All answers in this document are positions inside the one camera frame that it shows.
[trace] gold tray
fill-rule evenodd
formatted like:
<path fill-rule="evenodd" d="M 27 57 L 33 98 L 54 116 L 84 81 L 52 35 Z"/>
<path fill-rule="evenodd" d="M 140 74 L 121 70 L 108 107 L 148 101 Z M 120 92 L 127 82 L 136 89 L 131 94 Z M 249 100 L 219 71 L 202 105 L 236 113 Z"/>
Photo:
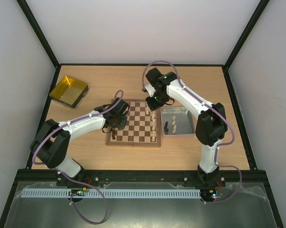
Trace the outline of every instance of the gold tray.
<path fill-rule="evenodd" d="M 49 95 L 54 101 L 76 109 L 88 92 L 86 83 L 65 76 Z"/>

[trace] black metal frame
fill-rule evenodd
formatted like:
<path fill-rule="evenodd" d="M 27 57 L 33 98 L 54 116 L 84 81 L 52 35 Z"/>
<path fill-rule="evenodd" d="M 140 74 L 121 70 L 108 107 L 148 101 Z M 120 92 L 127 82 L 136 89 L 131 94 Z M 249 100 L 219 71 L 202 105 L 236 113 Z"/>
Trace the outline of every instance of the black metal frame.
<path fill-rule="evenodd" d="M 39 38 L 42 46 L 44 47 L 46 53 L 48 54 L 50 60 L 56 68 L 56 71 L 53 76 L 53 80 L 50 86 L 51 91 L 57 82 L 57 78 L 61 69 L 61 66 L 146 66 L 147 64 L 59 64 L 56 59 L 50 45 L 48 44 L 40 26 L 38 25 L 32 11 L 30 10 L 26 0 L 17 0 L 21 9 L 23 10 L 26 18 L 28 19 L 30 25 L 35 31 L 37 37 Z M 258 4 L 255 12 L 253 13 L 251 19 L 249 20 L 247 26 L 245 27 L 242 35 L 240 36 L 238 42 L 236 43 L 232 53 L 230 54 L 225 65 L 212 65 L 212 64 L 176 64 L 176 66 L 184 66 L 184 67 L 222 67 L 222 71 L 226 80 L 227 88 L 229 91 L 229 96 L 233 105 L 234 113 L 236 116 L 236 120 L 238 123 L 240 135 L 243 141 L 243 145 L 245 148 L 246 156 L 248 159 L 249 167 L 251 170 L 249 171 L 241 171 L 243 176 L 243 182 L 261 182 L 265 186 L 265 190 L 267 193 L 267 197 L 270 200 L 270 205 L 276 220 L 276 224 L 278 227 L 282 228 L 283 224 L 275 203 L 275 199 L 269 185 L 267 175 L 265 171 L 257 170 L 256 161 L 252 152 L 252 148 L 248 139 L 248 135 L 244 126 L 243 118 L 241 115 L 241 111 L 239 108 L 239 104 L 235 95 L 235 91 L 233 88 L 233 84 L 231 82 L 229 76 L 229 67 L 232 62 L 236 58 L 239 53 L 241 47 L 245 43 L 248 38 L 250 32 L 252 31 L 254 25 L 258 21 L 265 7 L 267 6 L 269 0 L 261 0 Z M 155 66 L 166 66 L 166 64 L 156 64 Z M 51 99 L 48 96 L 40 122 L 38 124 L 38 129 L 41 128 L 42 124 L 46 120 L 46 116 L 49 110 Z M 57 181 L 57 173 L 53 170 L 32 170 L 32 153 L 29 155 L 29 159 L 27 161 L 26 169 L 18 170 L 16 178 L 13 182 L 11 191 L 9 193 L 4 211 L 2 213 L 0 219 L 0 228 L 4 227 L 4 224 L 7 220 L 9 209 L 11 207 L 15 191 L 17 189 L 17 185 L 20 181 L 35 181 L 35 182 L 46 182 L 46 181 Z M 163 182 L 161 179 L 165 179 L 165 182 L 173 183 L 173 184 L 182 184 L 184 186 L 196 186 L 196 182 L 191 178 L 191 176 L 196 176 L 197 171 L 100 171 L 100 170 L 88 170 L 90 176 L 97 176 L 99 178 L 98 184 L 108 183 L 108 182 Z M 224 175 L 225 182 L 238 182 L 239 174 L 237 171 L 221 171 Z"/>

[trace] checkered board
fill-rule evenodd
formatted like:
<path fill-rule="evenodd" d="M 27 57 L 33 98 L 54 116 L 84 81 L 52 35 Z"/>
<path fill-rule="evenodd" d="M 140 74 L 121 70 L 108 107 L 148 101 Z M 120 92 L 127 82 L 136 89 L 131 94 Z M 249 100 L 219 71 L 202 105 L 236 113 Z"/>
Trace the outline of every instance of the checkered board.
<path fill-rule="evenodd" d="M 126 114 L 127 121 L 124 129 L 115 129 L 115 139 L 108 133 L 107 146 L 150 146 L 161 147 L 161 121 L 160 109 L 146 114 L 146 101 L 135 99 L 123 99 L 130 106 Z M 152 127 L 155 126 L 155 141 L 152 141 Z"/>

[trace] gray wall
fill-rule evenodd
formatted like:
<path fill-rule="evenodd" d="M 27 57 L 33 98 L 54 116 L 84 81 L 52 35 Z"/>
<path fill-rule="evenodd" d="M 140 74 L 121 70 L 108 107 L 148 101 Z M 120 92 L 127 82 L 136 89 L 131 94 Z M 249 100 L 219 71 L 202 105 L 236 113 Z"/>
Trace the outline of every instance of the gray wall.
<path fill-rule="evenodd" d="M 272 0 L 230 68 L 258 168 L 286 227 L 286 0 Z"/>
<path fill-rule="evenodd" d="M 53 73 L 16 0 L 0 0 L 0 216 L 25 167 Z"/>
<path fill-rule="evenodd" d="M 224 64 L 259 0 L 28 0 L 60 63 Z"/>

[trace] wooden table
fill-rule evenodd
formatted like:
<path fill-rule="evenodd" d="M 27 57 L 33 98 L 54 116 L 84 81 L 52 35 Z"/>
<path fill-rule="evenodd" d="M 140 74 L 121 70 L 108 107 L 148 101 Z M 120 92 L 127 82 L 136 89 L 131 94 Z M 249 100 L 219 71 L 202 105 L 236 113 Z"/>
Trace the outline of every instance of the wooden table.
<path fill-rule="evenodd" d="M 170 66 L 158 66 L 163 73 L 172 71 Z M 219 164 L 231 164 L 249 170 L 248 161 L 240 137 L 238 125 L 230 101 L 224 75 L 219 66 L 179 66 L 181 79 L 203 98 L 224 105 L 227 120 L 233 126 L 236 140 L 232 145 L 222 146 Z M 74 119 L 108 104 L 117 90 L 124 91 L 124 98 L 145 99 L 141 78 L 144 66 L 62 66 L 58 81 L 71 76 L 86 82 L 90 92 L 76 110 L 51 101 L 48 119 L 56 122 Z M 67 154 L 91 170 L 196 170 L 200 161 L 201 143 L 192 139 L 164 139 L 161 148 L 113 147 L 105 145 L 106 134 L 101 130 L 89 132 L 69 144 Z M 224 142 L 229 142 L 228 131 Z M 33 165 L 33 169 L 44 169 Z"/>

